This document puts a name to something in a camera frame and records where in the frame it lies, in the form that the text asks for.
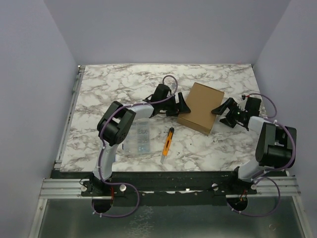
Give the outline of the brown cardboard express box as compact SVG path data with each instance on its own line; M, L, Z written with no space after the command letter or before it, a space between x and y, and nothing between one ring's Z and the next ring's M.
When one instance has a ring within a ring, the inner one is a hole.
M223 98L224 92L195 82L185 100L191 112L179 114L177 122L209 135L216 118L211 111L221 105Z

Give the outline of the orange utility knife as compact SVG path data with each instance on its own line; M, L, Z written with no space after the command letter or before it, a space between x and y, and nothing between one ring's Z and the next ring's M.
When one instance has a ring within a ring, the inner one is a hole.
M174 128L171 127L168 131L168 134L167 134L167 138L166 138L166 141L165 141L165 144L164 144L164 148L163 148L163 151L162 151L162 156L161 156L161 164L163 165L164 164L164 161L167 157L167 154L169 152L169 147L171 145L171 141L172 141L172 137L174 135Z

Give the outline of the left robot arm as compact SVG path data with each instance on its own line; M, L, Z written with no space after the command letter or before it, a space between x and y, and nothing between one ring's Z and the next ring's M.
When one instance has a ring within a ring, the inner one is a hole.
M154 93L140 103L132 105L123 105L118 101L111 103L97 125L98 137L102 144L96 168L89 175L89 180L81 184L85 189L82 191L83 196L114 195L115 186L130 187L139 195L137 188L130 183L109 181L118 146L127 137L133 122L138 119L149 119L162 111L168 117L190 113L191 110L181 92L178 93L178 101L175 99L176 91L160 83Z

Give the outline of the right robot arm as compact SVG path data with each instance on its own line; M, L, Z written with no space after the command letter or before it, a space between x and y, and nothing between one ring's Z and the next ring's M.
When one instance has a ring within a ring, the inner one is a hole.
M228 98L219 107L213 109L213 115L229 112L220 120L224 125L234 128L236 125L247 131L258 134L255 157L248 163L235 168L227 182L228 190L238 194L256 182L256 179L275 171L281 171L293 166L296 157L297 131L293 127L283 126L271 118L260 117L261 99L242 96L238 104L233 98Z

